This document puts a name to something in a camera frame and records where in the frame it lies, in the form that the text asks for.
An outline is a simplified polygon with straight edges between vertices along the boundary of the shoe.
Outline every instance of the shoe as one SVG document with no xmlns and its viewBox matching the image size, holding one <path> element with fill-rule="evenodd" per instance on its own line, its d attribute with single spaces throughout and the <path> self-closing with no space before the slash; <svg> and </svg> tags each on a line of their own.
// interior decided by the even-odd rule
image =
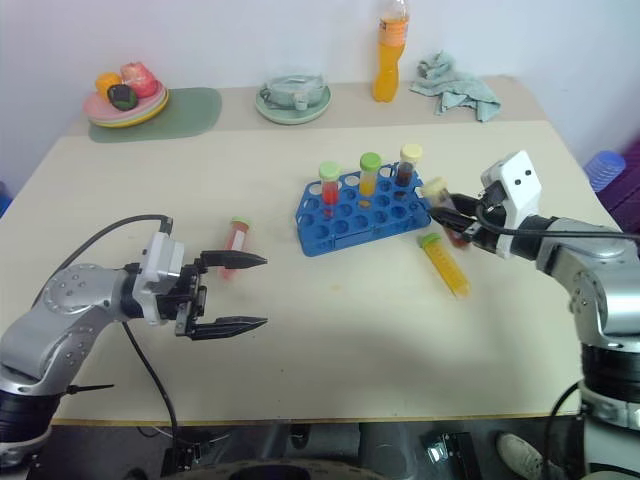
<svg viewBox="0 0 640 480">
<path fill-rule="evenodd" d="M 542 477 L 542 455 L 520 437 L 512 433 L 499 433 L 496 450 L 500 459 L 514 473 L 527 480 L 540 480 Z M 564 477 L 562 469 L 553 463 L 549 465 L 549 476 L 552 479 Z"/>
</svg>

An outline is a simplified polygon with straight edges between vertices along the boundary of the wooden tabletop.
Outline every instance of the wooden tabletop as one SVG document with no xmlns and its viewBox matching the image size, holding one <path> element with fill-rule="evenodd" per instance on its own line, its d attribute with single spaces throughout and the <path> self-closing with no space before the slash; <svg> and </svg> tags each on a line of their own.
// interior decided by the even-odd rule
<svg viewBox="0 0 640 480">
<path fill-rule="evenodd" d="M 580 377 L 579 344 L 565 292 L 533 263 L 450 248 L 472 286 L 470 298 L 457 300 L 417 246 L 424 230 L 315 258 L 302 254 L 296 236 L 294 213 L 320 162 L 356 171 L 363 152 L 395 161 L 414 142 L 425 151 L 423 179 L 443 176 L 452 192 L 472 195 L 485 168 L 524 149 L 543 185 L 541 215 L 613 225 L 530 94 L 513 79 L 489 82 L 505 106 L 487 124 L 469 110 L 435 116 L 433 99 L 404 88 L 397 102 L 379 105 L 359 84 L 333 86 L 326 115 L 293 128 L 259 117 L 247 89 L 222 90 L 218 125 L 197 137 L 97 144 L 76 124 L 0 220 L 0 330 L 68 253 L 114 220 L 172 216 L 172 236 L 190 261 L 221 247 L 230 218 L 242 215 L 253 222 L 247 248 L 269 264 L 231 283 L 207 275 L 202 320 L 246 314 L 267 316 L 267 325 L 192 342 L 174 337 L 171 324 L 130 322 L 180 421 L 547 412 Z M 123 228 L 81 259 L 113 268 L 136 261 L 155 227 Z M 167 420 L 117 324 L 100 335 L 74 383 L 116 387 L 64 398 L 58 423 Z"/>
</svg>

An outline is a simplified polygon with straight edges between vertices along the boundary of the yellow plate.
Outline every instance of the yellow plate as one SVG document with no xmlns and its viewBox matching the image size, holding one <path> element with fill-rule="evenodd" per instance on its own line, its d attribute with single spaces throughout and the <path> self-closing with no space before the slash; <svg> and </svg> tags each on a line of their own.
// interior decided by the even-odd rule
<svg viewBox="0 0 640 480">
<path fill-rule="evenodd" d="M 91 123 L 93 123 L 94 125 L 98 125 L 99 127 L 105 127 L 105 128 L 132 127 L 142 122 L 146 122 L 150 118 L 155 117 L 164 109 L 168 101 L 169 101 L 169 89 L 167 89 L 167 94 L 165 95 L 164 100 L 162 100 L 162 103 L 160 103 L 160 105 L 158 105 L 156 108 L 154 108 L 153 110 L 151 110 L 145 115 L 142 115 L 138 118 L 134 118 L 133 120 L 127 120 L 126 122 L 121 122 L 121 123 L 100 123 L 100 122 L 93 122 L 93 121 Z"/>
</svg>

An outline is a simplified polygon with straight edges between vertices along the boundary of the green cap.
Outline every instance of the green cap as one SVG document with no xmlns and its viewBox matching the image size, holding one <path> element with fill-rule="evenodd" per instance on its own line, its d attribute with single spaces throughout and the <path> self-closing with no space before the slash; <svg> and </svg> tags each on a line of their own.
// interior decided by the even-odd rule
<svg viewBox="0 0 640 480">
<path fill-rule="evenodd" d="M 244 223 L 247 227 L 251 228 L 251 222 L 249 221 L 248 218 L 245 218 L 245 217 L 231 217 L 231 223 L 233 223 L 233 222 Z"/>
<path fill-rule="evenodd" d="M 363 172 L 377 172 L 380 165 L 382 165 L 382 159 L 377 153 L 367 152 L 360 157 L 360 168 Z"/>
<path fill-rule="evenodd" d="M 322 162 L 318 175 L 325 182 L 335 182 L 340 177 L 340 165 L 336 162 Z"/>
<path fill-rule="evenodd" d="M 420 240 L 418 241 L 420 242 L 420 247 L 424 248 L 425 245 L 428 245 L 433 242 L 437 242 L 441 239 L 442 237 L 437 233 L 430 233 L 429 235 L 425 235 L 424 237 L 420 238 Z"/>
</svg>

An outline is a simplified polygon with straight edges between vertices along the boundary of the black cable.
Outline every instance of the black cable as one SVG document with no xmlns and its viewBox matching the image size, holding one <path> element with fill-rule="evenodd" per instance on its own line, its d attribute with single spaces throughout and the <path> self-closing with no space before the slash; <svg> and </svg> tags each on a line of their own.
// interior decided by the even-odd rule
<svg viewBox="0 0 640 480">
<path fill-rule="evenodd" d="M 142 430 L 142 427 L 136 427 L 136 430 L 138 430 L 138 433 L 145 438 L 156 438 L 158 435 L 160 435 L 160 432 L 158 431 L 155 431 L 154 433 L 145 433 L 145 431 Z"/>
<path fill-rule="evenodd" d="M 565 392 L 560 396 L 560 398 L 556 401 L 551 413 L 547 417 L 547 421 L 544 424 L 544 440 L 542 444 L 542 480 L 549 480 L 549 461 L 550 461 L 550 450 L 551 450 L 551 427 L 553 426 L 553 421 L 558 414 L 558 410 L 567 401 L 569 396 L 578 390 L 578 382 L 571 385 L 569 388 L 565 390 Z"/>
<path fill-rule="evenodd" d="M 482 204 L 476 206 L 476 217 L 478 223 L 490 232 L 498 235 L 511 235 L 514 237 L 561 237 L 561 238 L 617 238 L 635 240 L 640 242 L 640 234 L 638 233 L 626 233 L 626 232 L 598 232 L 588 230 L 527 230 L 523 228 L 504 228 L 500 225 L 496 225 L 488 220 L 485 215 L 485 207 Z"/>
<path fill-rule="evenodd" d="M 129 337 L 129 341 L 131 342 L 131 345 L 133 345 L 133 348 L 138 354 L 138 357 L 140 357 L 140 360 L 144 364 L 144 367 L 147 369 L 147 372 L 149 372 L 149 375 L 153 379 L 153 382 L 156 384 L 156 387 L 158 388 L 158 391 L 162 396 L 162 400 L 164 400 L 164 404 L 167 407 L 167 411 L 169 412 L 169 419 L 171 420 L 171 450 L 173 453 L 173 464 L 174 466 L 177 466 L 178 420 L 176 419 L 176 411 L 173 408 L 173 403 L 171 403 L 169 394 L 165 390 L 164 385 L 160 381 L 160 378 L 158 378 L 158 375 L 156 375 L 155 370 L 149 363 L 149 360 L 147 360 L 147 357 L 144 355 L 144 352 L 140 348 L 140 345 L 138 345 L 138 342 L 136 341 L 136 338 L 133 336 L 133 332 L 129 328 L 129 325 L 127 325 L 126 323 L 122 323 L 122 328 L 124 328 L 124 331 L 127 334 L 127 337 Z"/>
<path fill-rule="evenodd" d="M 42 285 L 42 288 L 38 292 L 38 295 L 36 295 L 36 298 L 31 304 L 31 307 L 33 308 L 35 304 L 38 302 L 38 299 L 40 298 L 40 295 L 42 295 L 42 291 L 44 290 L 45 285 L 49 280 L 51 280 L 51 277 L 53 277 L 60 270 L 64 270 L 69 265 L 71 265 L 71 263 L 75 261 L 80 255 L 82 255 L 91 245 L 96 243 L 98 240 L 104 237 L 107 233 L 110 233 L 115 229 L 122 227 L 123 225 L 128 225 L 129 223 L 134 223 L 134 222 L 141 222 L 144 220 L 160 220 L 160 231 L 167 234 L 171 234 L 171 229 L 173 227 L 173 220 L 171 219 L 171 217 L 168 217 L 166 215 L 158 215 L 155 213 L 150 213 L 145 215 L 135 215 L 133 217 L 123 218 L 122 220 L 118 220 L 117 222 L 114 222 L 111 225 L 104 227 L 102 230 L 95 233 L 86 242 L 84 242 L 82 245 L 76 248 L 75 251 L 71 255 L 69 255 L 67 258 L 65 258 L 65 260 L 60 264 L 60 266 L 54 270 L 54 272 L 47 279 L 44 285 Z"/>
</svg>

